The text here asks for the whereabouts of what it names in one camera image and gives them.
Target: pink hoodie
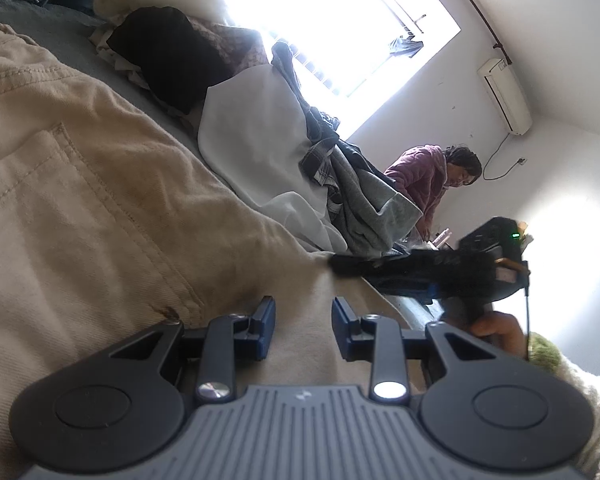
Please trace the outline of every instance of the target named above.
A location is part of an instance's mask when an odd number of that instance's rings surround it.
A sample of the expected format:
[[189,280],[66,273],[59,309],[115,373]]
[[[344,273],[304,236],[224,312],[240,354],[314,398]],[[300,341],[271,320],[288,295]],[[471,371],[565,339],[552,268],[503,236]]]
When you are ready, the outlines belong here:
[[395,180],[396,190],[418,206],[424,227],[430,230],[433,213],[446,191],[446,158],[442,148],[430,144],[411,148],[384,174]]

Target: gray cloth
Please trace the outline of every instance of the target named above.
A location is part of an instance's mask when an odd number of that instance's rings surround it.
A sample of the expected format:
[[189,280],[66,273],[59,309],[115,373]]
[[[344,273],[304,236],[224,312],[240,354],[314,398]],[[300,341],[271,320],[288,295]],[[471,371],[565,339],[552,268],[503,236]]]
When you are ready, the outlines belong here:
[[60,6],[38,7],[21,1],[0,0],[0,23],[31,37],[62,63],[110,86],[202,160],[195,141],[197,131],[187,132],[180,120],[170,116],[151,92],[134,85],[97,56],[89,36],[94,27],[103,23],[101,20]]
[[381,256],[404,238],[422,212],[373,173],[353,168],[335,146],[331,164],[342,193],[342,209],[334,227],[357,256]]

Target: blue clip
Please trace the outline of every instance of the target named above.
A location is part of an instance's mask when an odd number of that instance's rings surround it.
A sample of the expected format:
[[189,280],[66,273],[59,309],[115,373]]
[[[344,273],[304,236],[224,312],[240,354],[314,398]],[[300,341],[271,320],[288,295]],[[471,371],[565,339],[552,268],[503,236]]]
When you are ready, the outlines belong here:
[[248,325],[236,323],[239,328],[236,327],[238,332],[234,333],[235,354],[243,359],[262,361],[267,357],[276,327],[276,301],[265,296],[247,320]]
[[331,329],[345,361],[371,361],[376,324],[356,317],[349,303],[337,297],[331,303]]

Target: hand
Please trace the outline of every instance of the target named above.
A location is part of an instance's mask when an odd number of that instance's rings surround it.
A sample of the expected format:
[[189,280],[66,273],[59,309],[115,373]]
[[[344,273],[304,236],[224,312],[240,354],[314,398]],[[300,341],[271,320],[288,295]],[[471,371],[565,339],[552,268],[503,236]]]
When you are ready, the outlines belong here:
[[416,229],[420,233],[420,237],[422,238],[422,241],[423,242],[428,242],[429,241],[429,237],[431,236],[431,232],[427,228],[427,226],[425,224],[425,221],[424,221],[424,218],[421,218],[420,220],[418,220],[416,222]]
[[518,320],[511,314],[487,312],[471,326],[469,331],[477,337],[497,334],[500,336],[501,347],[505,352],[521,359],[526,357],[526,336]]

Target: metal screw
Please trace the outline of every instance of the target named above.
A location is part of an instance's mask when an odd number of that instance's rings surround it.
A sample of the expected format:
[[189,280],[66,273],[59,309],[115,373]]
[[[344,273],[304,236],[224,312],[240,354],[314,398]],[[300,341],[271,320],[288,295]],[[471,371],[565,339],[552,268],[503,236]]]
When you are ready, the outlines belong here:
[[383,399],[400,399],[407,393],[407,387],[404,384],[385,381],[374,386],[374,393]]
[[198,395],[205,399],[222,399],[229,393],[229,387],[222,383],[203,383],[198,387]]

